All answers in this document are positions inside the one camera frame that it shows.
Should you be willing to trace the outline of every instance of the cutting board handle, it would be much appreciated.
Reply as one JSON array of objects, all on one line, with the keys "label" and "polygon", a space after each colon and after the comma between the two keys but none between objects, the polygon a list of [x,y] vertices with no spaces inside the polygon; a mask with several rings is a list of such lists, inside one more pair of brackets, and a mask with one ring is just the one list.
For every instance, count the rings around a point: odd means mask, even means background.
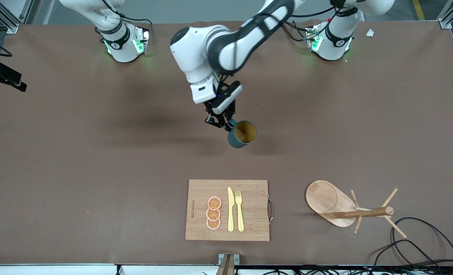
[{"label": "cutting board handle", "polygon": [[270,198],[270,195],[267,195],[270,203],[270,218],[269,218],[269,224],[272,223],[272,219],[274,219],[274,203],[272,202],[272,199]]}]

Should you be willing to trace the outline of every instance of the knife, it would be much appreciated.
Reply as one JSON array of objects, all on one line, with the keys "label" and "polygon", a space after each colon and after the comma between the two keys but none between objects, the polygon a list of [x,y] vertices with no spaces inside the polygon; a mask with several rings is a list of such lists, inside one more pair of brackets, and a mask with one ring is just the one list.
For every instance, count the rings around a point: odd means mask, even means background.
[{"label": "knife", "polygon": [[233,191],[228,187],[228,231],[233,232],[233,206],[235,205],[235,197]]}]

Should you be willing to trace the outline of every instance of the wooden dowel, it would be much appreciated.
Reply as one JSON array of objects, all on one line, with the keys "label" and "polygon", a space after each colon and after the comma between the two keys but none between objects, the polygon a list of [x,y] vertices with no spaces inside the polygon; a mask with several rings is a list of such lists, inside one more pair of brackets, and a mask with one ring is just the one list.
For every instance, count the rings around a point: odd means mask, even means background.
[{"label": "wooden dowel", "polygon": [[387,199],[385,199],[385,202],[382,204],[381,207],[386,207],[387,204],[389,203],[389,201],[392,199],[392,197],[394,197],[394,195],[397,191],[398,191],[398,189],[394,188],[394,190],[392,190],[392,193],[389,195],[389,197],[387,197]]},{"label": "wooden dowel", "polygon": [[357,225],[355,226],[355,234],[357,234],[357,231],[359,231],[360,223],[362,223],[362,216],[359,216],[359,220],[357,221]]},{"label": "wooden dowel", "polygon": [[349,211],[342,212],[341,216],[344,218],[358,218],[362,217],[375,217],[375,216],[388,216],[394,214],[394,209],[392,207],[380,207],[375,208],[374,212],[365,212],[365,211]]},{"label": "wooden dowel", "polygon": [[371,213],[375,212],[374,209],[368,209],[368,208],[363,208],[363,207],[355,207],[355,210],[364,211],[364,212],[371,212]]},{"label": "wooden dowel", "polygon": [[353,192],[353,190],[350,190],[350,193],[352,193],[352,199],[353,202],[355,202],[355,206],[359,207],[359,203],[357,202],[357,198],[355,197],[355,193]]},{"label": "wooden dowel", "polygon": [[386,220],[388,223],[390,223],[390,225],[392,226],[392,228],[394,228],[394,230],[396,230],[398,233],[401,234],[401,236],[402,236],[403,238],[405,238],[405,239],[408,238],[408,237],[401,231],[401,229],[399,229],[399,227],[398,227],[394,222],[391,221],[391,219],[390,219],[389,217],[384,216],[384,218],[385,218],[385,220]]}]

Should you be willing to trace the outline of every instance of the yellow line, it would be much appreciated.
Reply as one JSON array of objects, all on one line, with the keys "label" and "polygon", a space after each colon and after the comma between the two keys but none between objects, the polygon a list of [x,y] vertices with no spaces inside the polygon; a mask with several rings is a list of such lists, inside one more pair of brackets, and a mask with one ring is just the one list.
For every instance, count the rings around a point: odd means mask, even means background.
[{"label": "yellow line", "polygon": [[416,14],[418,15],[418,20],[425,20],[425,16],[423,15],[423,10],[421,9],[420,1],[413,0],[414,9],[416,10]]}]

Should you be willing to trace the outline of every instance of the metal handle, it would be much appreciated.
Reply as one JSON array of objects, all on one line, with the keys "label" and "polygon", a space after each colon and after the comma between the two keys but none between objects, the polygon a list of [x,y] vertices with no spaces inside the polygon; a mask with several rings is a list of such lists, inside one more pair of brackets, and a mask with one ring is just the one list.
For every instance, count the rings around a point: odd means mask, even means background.
[{"label": "metal handle", "polygon": [[269,202],[270,202],[270,209],[271,209],[271,216],[269,219],[269,224],[272,223],[272,219],[274,219],[274,203],[272,202],[272,199],[270,198],[270,195],[268,195]]}]

